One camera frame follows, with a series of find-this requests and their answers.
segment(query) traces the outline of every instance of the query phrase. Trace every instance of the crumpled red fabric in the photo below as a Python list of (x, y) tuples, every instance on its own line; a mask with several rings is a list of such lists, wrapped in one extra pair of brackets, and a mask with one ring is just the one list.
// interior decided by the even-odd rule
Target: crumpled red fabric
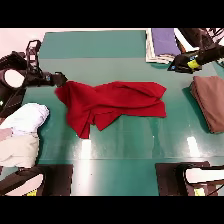
[(99, 86), (68, 81), (55, 94), (67, 108), (67, 122), (88, 139), (90, 124), (102, 131), (122, 114), (166, 117), (160, 100), (166, 88), (155, 82), (111, 82)]

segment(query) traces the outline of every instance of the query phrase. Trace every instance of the yellow sticker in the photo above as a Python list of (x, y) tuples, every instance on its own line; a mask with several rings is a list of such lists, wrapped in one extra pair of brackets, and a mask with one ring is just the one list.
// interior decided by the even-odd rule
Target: yellow sticker
[(204, 188), (194, 189), (195, 196), (205, 196)]
[(29, 192), (27, 196), (37, 196), (37, 190)]

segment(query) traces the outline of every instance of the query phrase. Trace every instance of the table surface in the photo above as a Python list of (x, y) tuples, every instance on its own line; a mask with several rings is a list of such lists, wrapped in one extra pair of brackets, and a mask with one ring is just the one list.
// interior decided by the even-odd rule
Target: table surface
[[(39, 128), (40, 164), (74, 164), (71, 195), (158, 195), (155, 163), (209, 161), (224, 164), (224, 134), (209, 133), (189, 92), (193, 75), (168, 72), (167, 65), (145, 62), (145, 31), (63, 32), (45, 35), (42, 70), (61, 71), (69, 80), (99, 85), (115, 80), (157, 82), (167, 88), (167, 117), (122, 115), (108, 128), (91, 127), (79, 139), (66, 123), (66, 107), (54, 87), (29, 88), (24, 104), (50, 109)], [(224, 76), (210, 63), (194, 73)]]

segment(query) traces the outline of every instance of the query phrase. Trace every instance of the brown cloth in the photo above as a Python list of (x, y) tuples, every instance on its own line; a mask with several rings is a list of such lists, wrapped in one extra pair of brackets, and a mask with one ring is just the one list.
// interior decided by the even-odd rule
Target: brown cloth
[(194, 76), (191, 93), (205, 116), (210, 132), (224, 132), (224, 80), (218, 76)]
[(0, 129), (0, 142), (11, 136), (12, 136), (11, 128)]

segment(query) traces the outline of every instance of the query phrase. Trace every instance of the purple cloth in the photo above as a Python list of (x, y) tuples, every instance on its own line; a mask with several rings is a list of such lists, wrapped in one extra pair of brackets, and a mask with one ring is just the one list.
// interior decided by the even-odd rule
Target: purple cloth
[(161, 54), (176, 56), (181, 53), (176, 44), (174, 28), (152, 28), (152, 40), (156, 56)]

